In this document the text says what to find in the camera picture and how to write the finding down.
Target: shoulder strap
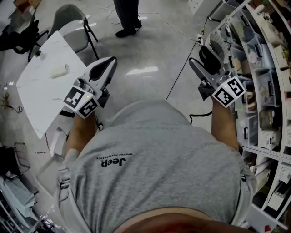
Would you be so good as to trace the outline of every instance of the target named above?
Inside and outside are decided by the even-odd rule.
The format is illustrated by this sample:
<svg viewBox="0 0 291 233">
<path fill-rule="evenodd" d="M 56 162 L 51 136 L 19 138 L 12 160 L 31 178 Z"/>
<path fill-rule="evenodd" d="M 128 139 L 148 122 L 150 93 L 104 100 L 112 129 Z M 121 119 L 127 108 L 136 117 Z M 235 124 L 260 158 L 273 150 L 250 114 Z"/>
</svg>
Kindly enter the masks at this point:
<svg viewBox="0 0 291 233">
<path fill-rule="evenodd" d="M 55 193 L 55 199 L 57 200 L 57 206 L 67 229 L 73 233 L 91 233 L 91 230 L 78 209 L 71 190 L 70 171 L 64 165 L 59 168 L 58 188 Z"/>
<path fill-rule="evenodd" d="M 231 222 L 234 226 L 240 226 L 245 220 L 253 198 L 253 187 L 244 175 L 241 175 L 241 192 L 236 208 L 235 216 Z"/>
</svg>

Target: person's leg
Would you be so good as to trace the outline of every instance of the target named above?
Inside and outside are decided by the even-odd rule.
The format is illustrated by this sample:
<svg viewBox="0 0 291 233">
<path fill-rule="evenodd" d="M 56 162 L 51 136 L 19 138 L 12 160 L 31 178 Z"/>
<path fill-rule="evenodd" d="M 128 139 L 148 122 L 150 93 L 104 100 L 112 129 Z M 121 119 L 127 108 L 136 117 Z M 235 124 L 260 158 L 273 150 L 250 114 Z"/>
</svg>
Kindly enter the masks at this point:
<svg viewBox="0 0 291 233">
<path fill-rule="evenodd" d="M 141 28 L 141 21 L 138 18 L 138 4 L 139 4 L 139 0 L 131 1 L 131 16 L 132 16 L 133 26 L 135 28 Z"/>
<path fill-rule="evenodd" d="M 114 0 L 114 4 L 124 28 L 117 32 L 116 36 L 121 38 L 135 34 L 135 27 L 141 27 L 138 20 L 138 0 Z"/>
</svg>

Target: black pants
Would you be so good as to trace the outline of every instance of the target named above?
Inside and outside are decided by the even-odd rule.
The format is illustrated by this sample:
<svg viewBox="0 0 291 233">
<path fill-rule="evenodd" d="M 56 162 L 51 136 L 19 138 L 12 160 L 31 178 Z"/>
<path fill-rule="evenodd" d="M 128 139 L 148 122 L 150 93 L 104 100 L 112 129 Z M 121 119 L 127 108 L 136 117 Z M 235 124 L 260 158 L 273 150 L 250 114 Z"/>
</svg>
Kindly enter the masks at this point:
<svg viewBox="0 0 291 233">
<path fill-rule="evenodd" d="M 124 29 L 131 28 L 138 22 L 139 0 L 114 0 L 116 12 Z"/>
</svg>

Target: plastic container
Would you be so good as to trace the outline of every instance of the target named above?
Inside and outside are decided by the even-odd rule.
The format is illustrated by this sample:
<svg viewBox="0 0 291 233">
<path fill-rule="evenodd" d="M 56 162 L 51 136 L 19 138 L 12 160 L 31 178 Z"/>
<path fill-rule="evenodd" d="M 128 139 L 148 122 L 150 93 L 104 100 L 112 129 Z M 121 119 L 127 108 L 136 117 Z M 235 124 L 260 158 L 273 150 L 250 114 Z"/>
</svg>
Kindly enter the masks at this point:
<svg viewBox="0 0 291 233">
<path fill-rule="evenodd" d="M 243 47 L 240 44 L 240 40 L 235 36 L 235 34 L 231 31 L 230 27 L 227 24 L 224 24 L 219 30 L 220 36 L 230 43 L 231 47 L 239 49 L 243 51 Z"/>
<path fill-rule="evenodd" d="M 262 42 L 265 41 L 261 39 L 261 36 L 255 33 L 254 38 L 247 43 L 248 61 L 251 69 L 255 72 L 275 68 L 268 45 Z"/>
<path fill-rule="evenodd" d="M 242 145 L 255 146 L 258 144 L 258 115 L 236 120 L 238 142 Z"/>
<path fill-rule="evenodd" d="M 242 85 L 246 92 L 241 96 L 241 98 L 235 101 L 235 110 L 248 114 L 256 113 L 257 107 L 254 84 L 252 81 L 243 81 Z"/>
<path fill-rule="evenodd" d="M 261 105 L 278 107 L 281 105 L 280 88 L 276 74 L 269 71 L 266 74 L 256 77 Z"/>
<path fill-rule="evenodd" d="M 246 60 L 245 52 L 231 47 L 231 56 L 229 57 L 229 64 L 235 75 L 243 76 L 241 63 L 245 60 Z"/>
<path fill-rule="evenodd" d="M 273 150 L 280 144 L 281 132 L 272 130 L 261 131 L 261 147 Z"/>
<path fill-rule="evenodd" d="M 233 18 L 235 19 L 234 27 L 239 38 L 241 38 L 244 42 L 248 42 L 254 38 L 253 34 L 255 31 L 250 21 L 242 11 L 239 10 L 236 12 Z"/>
<path fill-rule="evenodd" d="M 268 107 L 259 113 L 260 128 L 262 130 L 279 130 L 282 126 L 282 109 Z"/>
<path fill-rule="evenodd" d="M 291 147 L 291 124 L 286 128 L 286 146 Z"/>
</svg>

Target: gray t-shirt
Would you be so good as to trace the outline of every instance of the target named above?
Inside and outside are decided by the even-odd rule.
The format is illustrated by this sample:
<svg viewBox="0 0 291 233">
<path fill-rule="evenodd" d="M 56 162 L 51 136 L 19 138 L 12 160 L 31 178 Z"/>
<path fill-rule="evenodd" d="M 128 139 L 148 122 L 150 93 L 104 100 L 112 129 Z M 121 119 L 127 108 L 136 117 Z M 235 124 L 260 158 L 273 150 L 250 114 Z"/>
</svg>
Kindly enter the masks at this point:
<svg viewBox="0 0 291 233">
<path fill-rule="evenodd" d="M 165 207 L 192 208 L 230 223 L 241 174 L 254 180 L 237 151 L 191 126 L 165 101 L 124 109 L 68 169 L 77 207 L 96 233 Z"/>
</svg>

